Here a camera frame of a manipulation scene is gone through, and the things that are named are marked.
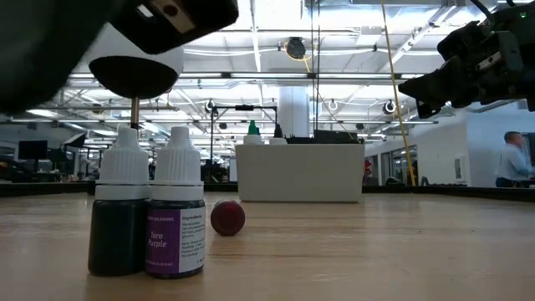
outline red ball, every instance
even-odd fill
[[[220,235],[234,236],[245,225],[245,212],[236,201],[219,201],[211,211],[210,223]]]

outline computer monitor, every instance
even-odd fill
[[[19,141],[19,160],[41,160],[47,159],[48,142],[46,140]]]

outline fluorescent light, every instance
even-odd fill
[[[49,117],[49,118],[58,117],[58,114],[50,110],[27,110],[27,112],[37,115],[37,116],[42,116],[42,117]]]
[[[71,79],[94,79],[92,74],[71,74],[69,77]]]
[[[99,123],[100,120],[58,120],[61,123]]]
[[[90,140],[90,141],[85,141],[85,144],[91,144],[91,145],[112,145],[114,144],[113,141],[95,141],[95,140]]]
[[[402,74],[401,79],[415,79],[419,78],[420,76],[424,76],[425,74]]]
[[[84,147],[91,147],[91,148],[108,148],[107,145],[84,145]]]
[[[383,134],[357,134],[358,137],[368,138],[368,137],[374,137],[374,138],[385,138],[386,135]]]
[[[399,125],[399,122],[392,122],[392,124]],[[437,125],[438,121],[405,121],[403,122],[404,125]]]
[[[15,123],[29,123],[29,122],[35,122],[35,123],[50,123],[53,120],[10,120],[10,122]]]
[[[390,79],[390,74],[318,74],[321,79]]]
[[[183,73],[179,75],[180,79],[220,79],[220,73]]]
[[[130,120],[102,120],[105,123],[130,123]]]
[[[93,132],[99,135],[117,135],[117,133],[112,130],[93,130]]]
[[[232,73],[234,79],[306,79],[307,74],[282,74],[282,73]]]
[[[366,141],[366,142],[385,142],[385,140],[383,140],[383,139],[366,139],[364,141]]]
[[[150,130],[153,133],[160,133],[160,129],[156,125],[151,124],[150,122],[140,123],[140,126],[146,130]]]
[[[79,125],[75,125],[75,124],[71,124],[71,123],[65,123],[67,126],[70,126],[72,127],[73,129],[76,129],[76,130],[87,130],[86,128],[84,128],[83,126],[79,126]]]

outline ceiling light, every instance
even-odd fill
[[[321,79],[390,79],[390,74],[318,74]]]
[[[183,73],[179,75],[180,79],[220,79],[220,73]]]
[[[71,79],[94,79],[92,74],[71,74],[69,77]]]
[[[332,99],[331,102],[329,103],[329,109],[336,110],[337,108],[338,108],[338,103],[334,101],[334,99]]]
[[[234,79],[306,79],[307,74],[283,73],[232,73]]]
[[[117,135],[117,133],[112,130],[93,130],[93,132],[99,135]]]
[[[10,122],[15,123],[29,123],[29,122],[35,122],[35,123],[51,123],[53,120],[10,120]]]
[[[108,148],[107,145],[84,145],[84,147],[89,147],[89,148]]]
[[[130,123],[130,120],[96,120],[97,122],[104,121],[105,123]]]
[[[392,115],[395,112],[395,104],[392,100],[383,105],[383,113]]]
[[[425,74],[402,74],[401,79],[415,79],[419,78],[420,76],[424,76]]]
[[[438,125],[438,121],[436,120],[433,120],[433,121],[406,121],[403,123],[404,125]]]
[[[42,117],[49,117],[49,118],[58,117],[56,113],[50,110],[27,110],[27,112],[37,115],[37,116],[42,116]]]
[[[150,130],[151,132],[156,134],[160,133],[160,128],[158,128],[156,125],[151,124],[150,122],[140,123],[140,127],[146,130]]]
[[[76,129],[76,130],[87,130],[83,126],[79,126],[79,125],[75,125],[75,124],[71,124],[71,123],[66,123],[66,125],[71,127],[71,128],[73,128],[73,129]]]
[[[58,120],[60,123],[99,123],[100,120]]]

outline black bottle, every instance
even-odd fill
[[[173,127],[169,143],[158,152],[152,186],[145,271],[175,279],[204,267],[206,207],[201,182],[201,155],[186,127]]]
[[[96,200],[91,216],[89,271],[122,276],[143,271],[149,202]]]
[[[117,141],[103,155],[91,214],[88,269],[95,276],[138,273],[145,266],[149,156],[131,128],[119,128]]]

